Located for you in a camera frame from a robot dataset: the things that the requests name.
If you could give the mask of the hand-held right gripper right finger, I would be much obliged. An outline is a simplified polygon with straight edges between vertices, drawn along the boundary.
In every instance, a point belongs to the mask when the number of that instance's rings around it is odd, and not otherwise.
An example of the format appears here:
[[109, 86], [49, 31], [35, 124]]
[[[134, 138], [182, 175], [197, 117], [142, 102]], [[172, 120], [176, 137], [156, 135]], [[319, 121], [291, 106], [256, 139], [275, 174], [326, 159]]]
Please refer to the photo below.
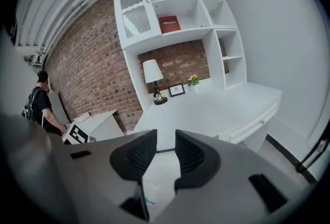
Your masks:
[[175, 224], [281, 224], [309, 193], [245, 147], [182, 130], [175, 136]]

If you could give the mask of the small white drawer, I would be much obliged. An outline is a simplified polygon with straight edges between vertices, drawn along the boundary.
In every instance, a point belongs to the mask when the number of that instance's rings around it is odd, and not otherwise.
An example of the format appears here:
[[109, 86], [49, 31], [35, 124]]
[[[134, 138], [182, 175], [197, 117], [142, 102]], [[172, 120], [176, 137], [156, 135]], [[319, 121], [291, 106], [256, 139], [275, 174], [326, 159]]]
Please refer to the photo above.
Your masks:
[[174, 199], [174, 183], [178, 178], [180, 165], [175, 152], [156, 154], [142, 177], [150, 222], [153, 222]]

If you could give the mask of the white shade table lamp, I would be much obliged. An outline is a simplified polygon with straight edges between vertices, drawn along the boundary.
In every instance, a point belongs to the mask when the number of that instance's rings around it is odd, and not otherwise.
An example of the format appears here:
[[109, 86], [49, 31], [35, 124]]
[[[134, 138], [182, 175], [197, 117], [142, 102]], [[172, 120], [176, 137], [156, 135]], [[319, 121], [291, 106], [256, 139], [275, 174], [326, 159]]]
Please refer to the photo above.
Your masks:
[[145, 83], [153, 83], [154, 84], [154, 91], [153, 91], [153, 102], [155, 105], [162, 105], [165, 104], [168, 99], [161, 95], [158, 81], [163, 79], [163, 74], [158, 66], [158, 63], [155, 59], [147, 60], [142, 63]]

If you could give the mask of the red book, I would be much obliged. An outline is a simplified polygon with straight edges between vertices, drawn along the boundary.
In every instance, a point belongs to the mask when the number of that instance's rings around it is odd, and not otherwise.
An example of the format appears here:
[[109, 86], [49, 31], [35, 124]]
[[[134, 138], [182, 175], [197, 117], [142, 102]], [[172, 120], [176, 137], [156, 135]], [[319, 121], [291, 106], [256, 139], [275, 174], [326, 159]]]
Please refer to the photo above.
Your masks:
[[162, 34], [181, 30], [177, 16], [163, 16], [158, 20]]

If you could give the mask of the white desk with hutch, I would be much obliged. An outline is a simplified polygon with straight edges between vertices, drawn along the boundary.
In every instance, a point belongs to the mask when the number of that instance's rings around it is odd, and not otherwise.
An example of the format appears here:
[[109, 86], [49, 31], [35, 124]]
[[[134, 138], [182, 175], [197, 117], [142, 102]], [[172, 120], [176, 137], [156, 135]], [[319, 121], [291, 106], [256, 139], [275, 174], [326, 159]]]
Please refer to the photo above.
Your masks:
[[[143, 110], [135, 131], [156, 129], [159, 151], [174, 148], [177, 129], [229, 142], [232, 133], [252, 122], [275, 103], [278, 103], [279, 109], [280, 90], [247, 80], [243, 43], [226, 0], [151, 1], [157, 19], [177, 16], [181, 30], [161, 32], [157, 37], [122, 49]], [[168, 101], [155, 105], [152, 94], [147, 91], [139, 56], [195, 40], [203, 43], [209, 78], [200, 81], [195, 90], [182, 83], [185, 94], [175, 97], [170, 97], [168, 88], [162, 91]], [[241, 142], [258, 151], [268, 134], [272, 118]]]

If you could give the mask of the yellow potted flowers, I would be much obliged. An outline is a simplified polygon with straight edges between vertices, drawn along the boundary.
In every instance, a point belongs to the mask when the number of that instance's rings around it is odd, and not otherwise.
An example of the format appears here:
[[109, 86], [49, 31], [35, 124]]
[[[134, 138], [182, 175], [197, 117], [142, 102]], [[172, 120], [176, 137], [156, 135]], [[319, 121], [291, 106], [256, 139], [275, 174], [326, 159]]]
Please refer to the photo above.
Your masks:
[[188, 87], [190, 90], [195, 90], [199, 85], [199, 77], [197, 75], [191, 75], [188, 79]]

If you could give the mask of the small white side desk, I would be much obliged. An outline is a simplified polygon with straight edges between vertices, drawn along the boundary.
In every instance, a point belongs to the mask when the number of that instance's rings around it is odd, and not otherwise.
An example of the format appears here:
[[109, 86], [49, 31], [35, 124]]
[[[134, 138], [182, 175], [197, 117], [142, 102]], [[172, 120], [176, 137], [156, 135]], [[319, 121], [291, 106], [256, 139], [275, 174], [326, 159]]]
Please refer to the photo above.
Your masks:
[[74, 124], [87, 135], [87, 143], [100, 142], [124, 136], [114, 115], [116, 110], [90, 115], [89, 112], [74, 119]]

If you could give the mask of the black picture frame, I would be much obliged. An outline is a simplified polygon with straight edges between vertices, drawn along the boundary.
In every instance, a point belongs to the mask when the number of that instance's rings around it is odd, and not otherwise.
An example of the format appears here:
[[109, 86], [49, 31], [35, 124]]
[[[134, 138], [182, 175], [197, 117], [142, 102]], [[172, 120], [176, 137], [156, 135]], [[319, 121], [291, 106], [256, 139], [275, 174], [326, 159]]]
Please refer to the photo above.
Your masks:
[[180, 83], [180, 84], [170, 86], [169, 87], [169, 94], [170, 94], [170, 97], [175, 97], [175, 96], [185, 94], [185, 89], [184, 89], [183, 84]]

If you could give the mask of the white ceiling pipes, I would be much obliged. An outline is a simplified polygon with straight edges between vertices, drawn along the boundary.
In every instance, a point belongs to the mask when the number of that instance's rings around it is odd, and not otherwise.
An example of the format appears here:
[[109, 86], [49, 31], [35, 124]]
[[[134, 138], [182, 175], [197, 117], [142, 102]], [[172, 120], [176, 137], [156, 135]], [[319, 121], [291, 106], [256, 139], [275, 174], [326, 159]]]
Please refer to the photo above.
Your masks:
[[15, 48], [32, 67], [41, 68], [74, 19], [97, 0], [18, 0]]

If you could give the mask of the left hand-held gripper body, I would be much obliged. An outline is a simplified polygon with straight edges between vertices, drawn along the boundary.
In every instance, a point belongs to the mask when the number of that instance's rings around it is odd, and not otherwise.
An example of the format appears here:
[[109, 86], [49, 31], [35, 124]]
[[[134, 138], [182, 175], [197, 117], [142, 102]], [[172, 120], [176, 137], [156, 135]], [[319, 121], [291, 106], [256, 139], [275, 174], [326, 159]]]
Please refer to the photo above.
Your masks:
[[62, 141], [66, 145], [76, 145], [96, 142], [94, 137], [88, 136], [75, 123], [66, 125], [67, 131], [62, 136]]

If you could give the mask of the ribbed glass cabinet door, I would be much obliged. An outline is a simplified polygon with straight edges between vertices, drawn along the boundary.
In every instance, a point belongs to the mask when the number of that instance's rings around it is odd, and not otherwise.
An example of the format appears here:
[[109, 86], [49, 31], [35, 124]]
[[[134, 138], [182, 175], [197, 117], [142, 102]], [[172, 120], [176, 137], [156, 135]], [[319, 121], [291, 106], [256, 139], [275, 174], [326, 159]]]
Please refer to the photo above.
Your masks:
[[161, 35], [151, 0], [113, 0], [122, 49]]

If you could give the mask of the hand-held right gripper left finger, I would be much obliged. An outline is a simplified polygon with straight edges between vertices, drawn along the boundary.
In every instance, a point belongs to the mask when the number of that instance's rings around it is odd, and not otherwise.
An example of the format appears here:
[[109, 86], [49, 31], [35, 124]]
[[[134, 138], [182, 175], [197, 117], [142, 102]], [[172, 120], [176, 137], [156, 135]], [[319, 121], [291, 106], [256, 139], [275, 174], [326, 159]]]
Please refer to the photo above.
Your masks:
[[157, 151], [157, 130], [110, 140], [58, 142], [58, 170], [70, 199], [65, 224], [146, 224], [142, 177]]

